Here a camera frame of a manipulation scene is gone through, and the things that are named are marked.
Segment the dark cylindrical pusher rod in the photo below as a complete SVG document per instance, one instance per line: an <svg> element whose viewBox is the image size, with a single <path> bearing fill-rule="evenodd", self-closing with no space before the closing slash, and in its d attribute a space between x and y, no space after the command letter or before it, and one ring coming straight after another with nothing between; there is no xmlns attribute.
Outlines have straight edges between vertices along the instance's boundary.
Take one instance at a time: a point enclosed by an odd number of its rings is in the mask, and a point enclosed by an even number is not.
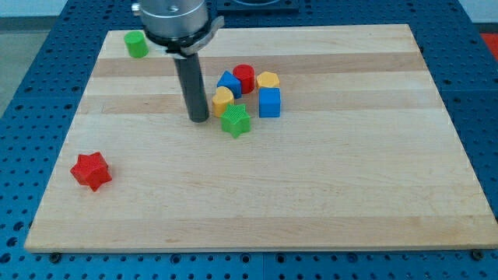
<svg viewBox="0 0 498 280"><path fill-rule="evenodd" d="M209 105L197 54L174 60L189 119L202 123L209 118Z"/></svg>

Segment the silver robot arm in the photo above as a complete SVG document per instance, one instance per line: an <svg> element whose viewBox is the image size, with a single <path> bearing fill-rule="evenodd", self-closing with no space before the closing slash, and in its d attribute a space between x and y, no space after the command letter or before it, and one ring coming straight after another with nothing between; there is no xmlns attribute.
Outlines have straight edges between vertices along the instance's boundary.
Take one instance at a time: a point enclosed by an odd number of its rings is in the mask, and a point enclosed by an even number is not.
<svg viewBox="0 0 498 280"><path fill-rule="evenodd" d="M224 26L224 18L211 17L204 0L138 0L132 12L142 21L146 37L174 59L189 119L207 121L209 105L198 52Z"/></svg>

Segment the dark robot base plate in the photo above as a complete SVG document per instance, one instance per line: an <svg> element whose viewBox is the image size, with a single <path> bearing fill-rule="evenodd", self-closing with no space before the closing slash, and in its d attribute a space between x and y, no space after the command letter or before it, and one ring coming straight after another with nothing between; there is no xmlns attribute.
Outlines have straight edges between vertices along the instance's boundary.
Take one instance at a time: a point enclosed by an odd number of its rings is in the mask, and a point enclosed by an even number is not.
<svg viewBox="0 0 498 280"><path fill-rule="evenodd" d="M300 0L217 0L216 9L220 12L239 11L296 11Z"/></svg>

